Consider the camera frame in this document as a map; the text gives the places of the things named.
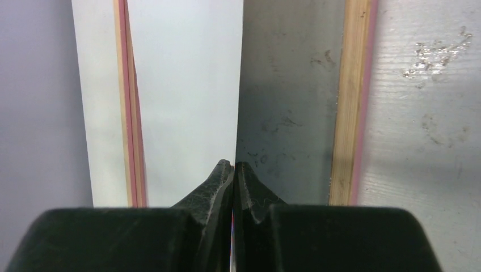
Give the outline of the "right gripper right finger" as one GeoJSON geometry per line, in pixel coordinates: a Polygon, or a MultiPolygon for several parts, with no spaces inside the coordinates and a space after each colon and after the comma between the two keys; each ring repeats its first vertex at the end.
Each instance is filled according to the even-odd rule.
{"type": "Polygon", "coordinates": [[[417,221],[391,207],[294,205],[235,166],[238,271],[440,271],[417,221]]]}

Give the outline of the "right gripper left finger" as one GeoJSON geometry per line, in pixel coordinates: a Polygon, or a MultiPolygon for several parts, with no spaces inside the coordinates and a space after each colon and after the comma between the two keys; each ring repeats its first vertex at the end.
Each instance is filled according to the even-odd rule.
{"type": "Polygon", "coordinates": [[[169,208],[76,208],[42,213],[7,271],[229,271],[234,167],[169,208]]]}

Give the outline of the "sea landscape photo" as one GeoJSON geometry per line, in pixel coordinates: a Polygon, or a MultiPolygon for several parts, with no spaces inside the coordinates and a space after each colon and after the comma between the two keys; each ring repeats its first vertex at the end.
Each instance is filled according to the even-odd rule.
{"type": "Polygon", "coordinates": [[[242,1],[129,1],[148,208],[134,271],[229,271],[242,1]]]}

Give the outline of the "pink wooden photo frame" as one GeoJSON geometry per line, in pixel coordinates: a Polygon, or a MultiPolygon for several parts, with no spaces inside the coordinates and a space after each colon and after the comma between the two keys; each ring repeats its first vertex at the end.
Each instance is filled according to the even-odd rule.
{"type": "MultiPolygon", "coordinates": [[[[127,107],[129,148],[132,152],[130,181],[133,204],[147,207],[144,148],[138,98],[136,67],[129,23],[129,1],[114,1],[114,15],[120,47],[121,86],[127,107]]],[[[334,130],[334,147],[328,202],[346,206],[355,202],[362,153],[366,92],[369,89],[372,40],[377,1],[344,1],[344,21],[339,88],[334,130]]]]}

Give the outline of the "clear acrylic sheet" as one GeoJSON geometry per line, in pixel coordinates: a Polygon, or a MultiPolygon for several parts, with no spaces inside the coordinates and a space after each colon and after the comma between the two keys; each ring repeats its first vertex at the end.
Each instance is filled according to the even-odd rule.
{"type": "Polygon", "coordinates": [[[287,203],[328,202],[344,1],[245,1],[236,160],[287,203]]]}

